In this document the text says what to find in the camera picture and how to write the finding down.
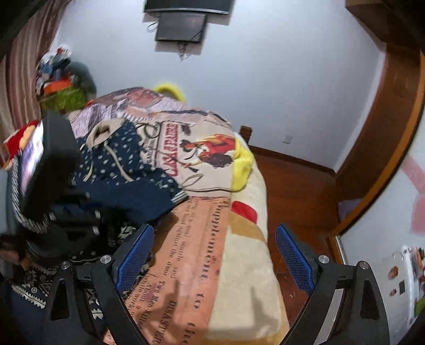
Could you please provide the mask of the person's left hand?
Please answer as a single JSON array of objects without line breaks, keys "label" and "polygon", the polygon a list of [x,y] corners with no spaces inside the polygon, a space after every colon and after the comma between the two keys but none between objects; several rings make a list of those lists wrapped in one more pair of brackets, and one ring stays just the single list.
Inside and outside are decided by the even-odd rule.
[{"label": "person's left hand", "polygon": [[24,271],[27,271],[32,265],[32,260],[28,253],[19,253],[11,244],[1,242],[1,259],[6,260],[14,265],[20,266]]}]

